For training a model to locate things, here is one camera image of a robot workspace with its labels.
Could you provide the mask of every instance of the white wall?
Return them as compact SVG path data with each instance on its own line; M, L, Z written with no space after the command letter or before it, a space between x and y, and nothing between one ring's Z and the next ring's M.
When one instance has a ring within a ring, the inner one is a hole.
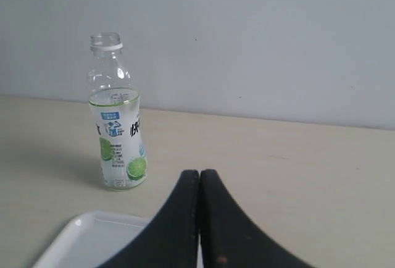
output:
M0 92L85 100L118 31L143 106L395 128L394 0L0 0Z

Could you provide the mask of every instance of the white label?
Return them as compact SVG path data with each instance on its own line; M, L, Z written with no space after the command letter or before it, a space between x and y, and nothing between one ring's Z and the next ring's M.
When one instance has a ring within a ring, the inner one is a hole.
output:
M128 89L105 90L91 99L104 180L112 188L140 184L146 178L147 159L141 140L138 93ZM103 100L110 104L100 105Z

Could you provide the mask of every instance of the plastic bottle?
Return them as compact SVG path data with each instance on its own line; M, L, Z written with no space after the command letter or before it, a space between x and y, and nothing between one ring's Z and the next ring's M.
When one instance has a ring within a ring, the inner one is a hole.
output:
M99 134L104 182L114 190L142 183L148 166L140 132L140 95L123 64L122 48L118 33L91 36L89 104Z

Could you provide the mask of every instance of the beige table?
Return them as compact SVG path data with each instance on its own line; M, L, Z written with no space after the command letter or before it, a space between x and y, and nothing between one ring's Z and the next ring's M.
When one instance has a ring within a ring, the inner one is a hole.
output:
M143 110L149 177L118 193L87 104L3 96L0 110L1 267L30 267L83 212L151 217L183 169L208 167L305 261L395 267L395 132Z

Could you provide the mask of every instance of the lime graphic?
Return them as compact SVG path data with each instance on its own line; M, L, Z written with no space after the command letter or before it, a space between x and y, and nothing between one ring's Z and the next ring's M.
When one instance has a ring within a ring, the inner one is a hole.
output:
M134 159L128 164L127 172L131 180L139 180L146 174L147 160L144 157Z
M111 142L100 137L100 155L101 159L108 161L112 159Z

